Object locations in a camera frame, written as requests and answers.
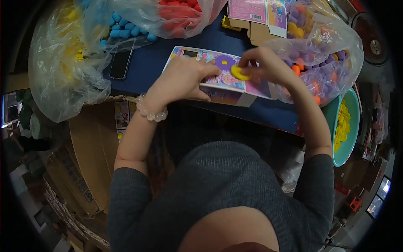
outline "woman's left hand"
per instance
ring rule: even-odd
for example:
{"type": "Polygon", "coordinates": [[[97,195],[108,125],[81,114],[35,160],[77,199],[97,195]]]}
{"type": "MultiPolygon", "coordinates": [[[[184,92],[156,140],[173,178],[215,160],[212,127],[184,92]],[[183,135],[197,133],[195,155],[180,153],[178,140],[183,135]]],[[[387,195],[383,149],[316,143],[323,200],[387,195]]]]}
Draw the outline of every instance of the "woman's left hand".
{"type": "Polygon", "coordinates": [[[221,74],[214,64],[215,60],[206,63],[206,59],[174,57],[144,98],[148,111],[160,112],[168,103],[182,99],[211,102],[210,97],[199,89],[199,84],[206,76],[221,74]]]}

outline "barcode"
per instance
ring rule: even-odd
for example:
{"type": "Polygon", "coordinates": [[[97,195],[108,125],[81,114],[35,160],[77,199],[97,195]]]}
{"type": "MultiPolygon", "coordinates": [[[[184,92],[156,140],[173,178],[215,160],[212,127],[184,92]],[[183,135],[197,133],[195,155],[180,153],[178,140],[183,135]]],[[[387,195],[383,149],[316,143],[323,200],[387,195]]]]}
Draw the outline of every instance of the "barcode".
{"type": "Polygon", "coordinates": [[[262,20],[262,16],[251,14],[251,19],[262,20]]]}

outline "screen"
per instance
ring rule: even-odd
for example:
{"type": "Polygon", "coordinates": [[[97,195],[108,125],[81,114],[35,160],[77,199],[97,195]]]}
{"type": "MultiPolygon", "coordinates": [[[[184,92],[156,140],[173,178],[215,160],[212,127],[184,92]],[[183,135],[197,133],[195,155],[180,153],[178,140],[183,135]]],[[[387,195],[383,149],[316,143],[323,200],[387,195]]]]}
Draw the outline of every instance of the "screen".
{"type": "Polygon", "coordinates": [[[184,50],[184,51],[183,51],[183,55],[184,55],[184,56],[187,56],[187,57],[189,57],[189,58],[197,58],[197,56],[199,55],[199,53],[198,53],[198,52],[195,52],[195,51],[184,50]]]}
{"type": "Polygon", "coordinates": [[[116,79],[126,78],[126,71],[129,66],[130,57],[131,51],[115,53],[109,76],[116,79]]]}

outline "woman's right hand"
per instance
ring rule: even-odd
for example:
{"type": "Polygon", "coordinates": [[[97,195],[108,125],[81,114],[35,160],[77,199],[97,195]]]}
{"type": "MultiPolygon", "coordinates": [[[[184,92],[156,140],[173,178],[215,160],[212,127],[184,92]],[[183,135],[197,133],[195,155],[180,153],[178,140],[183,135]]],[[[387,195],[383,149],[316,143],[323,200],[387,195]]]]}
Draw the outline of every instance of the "woman's right hand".
{"type": "Polygon", "coordinates": [[[269,47],[259,46],[244,52],[238,66],[242,67],[241,74],[249,75],[252,79],[265,79],[285,87],[301,82],[291,68],[269,47]]]}

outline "smartphone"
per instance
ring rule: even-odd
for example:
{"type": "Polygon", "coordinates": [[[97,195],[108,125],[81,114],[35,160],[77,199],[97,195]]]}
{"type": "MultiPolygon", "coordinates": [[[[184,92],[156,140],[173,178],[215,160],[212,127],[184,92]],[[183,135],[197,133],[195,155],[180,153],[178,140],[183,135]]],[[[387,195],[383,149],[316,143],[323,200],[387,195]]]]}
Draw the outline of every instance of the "smartphone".
{"type": "Polygon", "coordinates": [[[113,57],[109,77],[113,79],[125,79],[132,54],[133,47],[127,52],[116,52],[115,56],[113,57]]]}

